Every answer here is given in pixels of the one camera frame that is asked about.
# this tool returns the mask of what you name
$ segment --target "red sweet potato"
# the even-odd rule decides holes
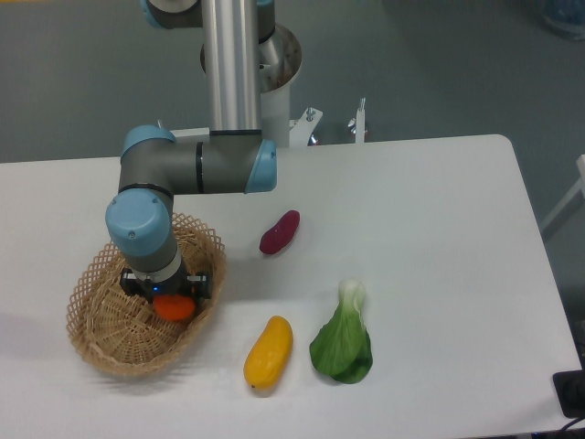
[[[289,210],[260,240],[260,251],[264,254],[276,254],[293,240],[294,233],[301,222],[301,214]]]

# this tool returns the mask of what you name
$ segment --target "blue container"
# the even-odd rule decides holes
[[[585,39],[585,0],[544,0],[542,16],[567,39]]]

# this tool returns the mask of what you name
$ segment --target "yellow mango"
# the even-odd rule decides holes
[[[278,382],[293,350],[293,329],[274,316],[251,349],[244,364],[244,378],[253,389],[269,389]]]

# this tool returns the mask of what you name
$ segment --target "silver metal column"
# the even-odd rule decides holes
[[[210,131],[260,130],[256,0],[203,0]]]

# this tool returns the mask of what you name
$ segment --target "blue joint cap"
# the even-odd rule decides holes
[[[150,26],[163,29],[160,23],[156,21],[156,18],[154,18],[153,13],[150,12],[150,8],[148,7],[148,0],[140,0],[140,7],[143,9],[144,18],[146,18],[146,21]]]
[[[553,21],[562,24],[583,26],[585,3],[583,0],[545,0],[542,12]]]
[[[276,144],[262,140],[244,193],[270,192],[276,187]]]
[[[175,136],[165,128],[159,128],[154,125],[140,125],[130,130],[124,140],[124,148],[122,149],[122,155],[126,154],[130,148],[134,145],[140,144],[144,140],[151,139],[166,139],[171,142],[176,142]]]
[[[122,254],[147,256],[160,249],[171,232],[165,203],[148,189],[128,189],[106,209],[106,225]]]

